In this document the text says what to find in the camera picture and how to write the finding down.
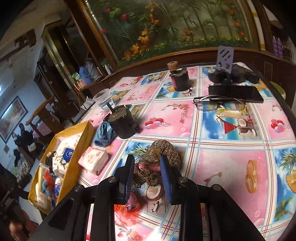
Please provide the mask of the brown knitted yarn bundle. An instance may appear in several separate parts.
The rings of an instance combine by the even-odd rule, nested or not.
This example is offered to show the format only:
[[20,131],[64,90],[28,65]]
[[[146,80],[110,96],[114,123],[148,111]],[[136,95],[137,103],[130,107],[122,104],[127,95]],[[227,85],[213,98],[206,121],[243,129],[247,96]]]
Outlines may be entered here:
[[132,149],[130,154],[138,158],[134,165],[132,182],[135,188],[140,188],[145,183],[149,186],[158,186],[161,183],[161,156],[165,155],[171,166],[181,165],[177,150],[167,140],[156,140],[149,147],[138,146]]

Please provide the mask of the blue Vinda tissue box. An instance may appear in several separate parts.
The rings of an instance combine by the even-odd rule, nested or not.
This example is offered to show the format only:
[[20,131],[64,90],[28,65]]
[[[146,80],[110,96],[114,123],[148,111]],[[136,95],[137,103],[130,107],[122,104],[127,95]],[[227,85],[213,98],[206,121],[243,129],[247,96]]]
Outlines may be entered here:
[[71,148],[66,148],[62,154],[62,160],[61,160],[61,163],[62,164],[66,164],[68,163],[71,158],[72,158],[72,155],[74,153],[74,150],[71,149]]

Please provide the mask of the white printed tissue pack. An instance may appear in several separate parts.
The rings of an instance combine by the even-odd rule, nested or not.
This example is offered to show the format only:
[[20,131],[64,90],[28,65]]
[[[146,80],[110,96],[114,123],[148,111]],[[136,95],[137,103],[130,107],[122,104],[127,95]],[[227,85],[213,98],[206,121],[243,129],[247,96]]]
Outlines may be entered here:
[[62,160],[62,156],[59,156],[59,155],[55,155],[52,158],[53,172],[57,176],[65,175],[67,168],[69,166],[69,163],[62,164],[61,160]]

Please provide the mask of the blue cloth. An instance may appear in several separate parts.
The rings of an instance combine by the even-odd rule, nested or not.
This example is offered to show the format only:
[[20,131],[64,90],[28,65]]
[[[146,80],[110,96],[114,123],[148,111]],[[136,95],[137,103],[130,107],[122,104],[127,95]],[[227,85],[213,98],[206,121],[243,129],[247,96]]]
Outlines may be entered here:
[[94,138],[93,144],[98,147],[107,147],[117,137],[117,133],[107,121],[103,121],[98,127]]

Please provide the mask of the black round holder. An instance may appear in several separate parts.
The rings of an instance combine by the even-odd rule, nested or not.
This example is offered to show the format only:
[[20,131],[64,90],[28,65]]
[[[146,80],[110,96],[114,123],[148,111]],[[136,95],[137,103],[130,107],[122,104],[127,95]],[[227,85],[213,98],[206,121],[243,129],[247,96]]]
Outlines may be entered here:
[[137,121],[126,106],[120,105],[113,108],[109,103],[107,106],[111,113],[107,114],[104,121],[109,123],[121,139],[130,138],[139,131]]

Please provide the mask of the yellow cardboard box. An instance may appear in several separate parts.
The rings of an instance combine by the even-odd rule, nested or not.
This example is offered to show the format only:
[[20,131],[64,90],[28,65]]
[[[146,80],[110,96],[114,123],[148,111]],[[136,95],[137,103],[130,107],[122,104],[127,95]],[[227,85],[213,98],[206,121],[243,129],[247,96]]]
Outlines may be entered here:
[[[78,181],[81,166],[78,161],[90,146],[95,133],[91,122],[86,121],[69,127],[53,137],[45,150],[39,167],[32,178],[29,202],[39,211],[48,215],[53,206],[58,204]],[[52,161],[52,171],[61,184],[55,184],[44,177]]]

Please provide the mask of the red blue knitted toy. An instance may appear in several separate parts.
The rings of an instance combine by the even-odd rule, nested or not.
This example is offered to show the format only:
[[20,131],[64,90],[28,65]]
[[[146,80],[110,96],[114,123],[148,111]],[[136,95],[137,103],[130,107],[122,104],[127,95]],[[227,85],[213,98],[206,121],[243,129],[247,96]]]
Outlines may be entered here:
[[41,181],[41,192],[48,197],[52,197],[54,194],[56,175],[49,170],[44,170]]

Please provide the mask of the colourful printed tablecloth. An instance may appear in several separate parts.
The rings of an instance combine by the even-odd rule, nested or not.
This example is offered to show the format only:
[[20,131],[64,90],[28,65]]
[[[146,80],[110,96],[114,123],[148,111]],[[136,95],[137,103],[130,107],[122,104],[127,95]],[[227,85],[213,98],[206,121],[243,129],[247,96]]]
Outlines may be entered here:
[[138,120],[140,132],[116,138],[105,148],[109,160],[98,174],[83,170],[79,183],[97,185],[125,164],[137,161],[154,141],[178,151],[181,173],[203,187],[221,185],[265,240],[279,240],[295,217],[295,115],[266,81],[255,88],[262,103],[226,103],[204,110],[194,98],[208,94],[212,65],[189,68],[192,86],[177,92],[168,71],[123,77],[111,88]]

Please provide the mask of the clear plastic cup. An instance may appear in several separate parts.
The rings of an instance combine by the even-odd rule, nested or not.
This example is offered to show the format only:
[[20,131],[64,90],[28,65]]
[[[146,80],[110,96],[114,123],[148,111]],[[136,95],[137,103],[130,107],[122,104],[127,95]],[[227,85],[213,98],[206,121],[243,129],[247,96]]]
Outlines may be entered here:
[[108,88],[101,90],[92,100],[103,110],[109,111],[108,106],[114,108],[114,102],[110,94],[110,89]]

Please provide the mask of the black rimmed eyeglasses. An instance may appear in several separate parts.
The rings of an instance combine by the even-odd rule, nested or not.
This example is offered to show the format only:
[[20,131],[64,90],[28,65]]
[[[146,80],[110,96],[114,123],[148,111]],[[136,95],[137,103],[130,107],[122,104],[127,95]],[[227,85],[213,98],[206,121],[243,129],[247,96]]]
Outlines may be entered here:
[[219,95],[195,97],[193,99],[193,104],[195,104],[196,108],[201,111],[217,111],[221,108],[242,111],[246,107],[246,103],[240,99]]

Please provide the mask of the wooden chair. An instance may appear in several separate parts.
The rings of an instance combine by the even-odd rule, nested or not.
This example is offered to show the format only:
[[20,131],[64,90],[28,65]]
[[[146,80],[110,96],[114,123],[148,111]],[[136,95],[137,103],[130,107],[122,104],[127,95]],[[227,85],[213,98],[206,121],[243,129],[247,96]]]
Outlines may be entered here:
[[50,104],[54,101],[55,96],[51,96],[49,99],[44,101],[31,115],[28,121],[25,122],[25,125],[30,125],[32,129],[39,135],[40,138],[44,138],[44,135],[37,129],[37,127],[32,123],[36,116],[39,117],[43,123],[51,130],[52,133],[57,134],[62,131],[63,126],[50,114],[46,109],[47,104]]

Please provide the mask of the black cylinder with cork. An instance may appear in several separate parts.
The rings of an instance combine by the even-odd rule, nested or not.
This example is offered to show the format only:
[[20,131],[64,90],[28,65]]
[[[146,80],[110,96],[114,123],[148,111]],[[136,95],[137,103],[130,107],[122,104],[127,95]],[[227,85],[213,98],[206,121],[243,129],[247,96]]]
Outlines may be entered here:
[[177,61],[169,62],[167,66],[175,91],[183,92],[192,87],[187,68],[179,68]]

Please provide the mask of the blue thermos jug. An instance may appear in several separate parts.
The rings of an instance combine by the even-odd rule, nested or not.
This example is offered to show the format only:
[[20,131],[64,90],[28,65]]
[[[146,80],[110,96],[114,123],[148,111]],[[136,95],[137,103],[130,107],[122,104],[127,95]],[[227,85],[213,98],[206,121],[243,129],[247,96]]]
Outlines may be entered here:
[[91,78],[91,75],[85,66],[79,67],[79,74],[85,81],[86,85],[91,85],[93,83],[93,79]]

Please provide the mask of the flower mural glass panel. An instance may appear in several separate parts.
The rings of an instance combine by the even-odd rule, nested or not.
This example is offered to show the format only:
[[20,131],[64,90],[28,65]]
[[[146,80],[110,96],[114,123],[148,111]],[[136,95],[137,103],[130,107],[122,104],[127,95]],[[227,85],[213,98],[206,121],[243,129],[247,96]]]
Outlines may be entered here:
[[121,68],[173,52],[258,44],[246,1],[78,1],[106,61]]

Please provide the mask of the framed wall painting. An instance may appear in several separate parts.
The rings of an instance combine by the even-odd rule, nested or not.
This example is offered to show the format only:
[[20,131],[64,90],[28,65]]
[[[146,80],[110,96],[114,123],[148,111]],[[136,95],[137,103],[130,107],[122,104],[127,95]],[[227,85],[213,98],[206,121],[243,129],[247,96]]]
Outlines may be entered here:
[[28,113],[27,108],[19,98],[16,96],[11,104],[6,108],[0,119],[0,134],[1,139],[6,144],[16,126]]

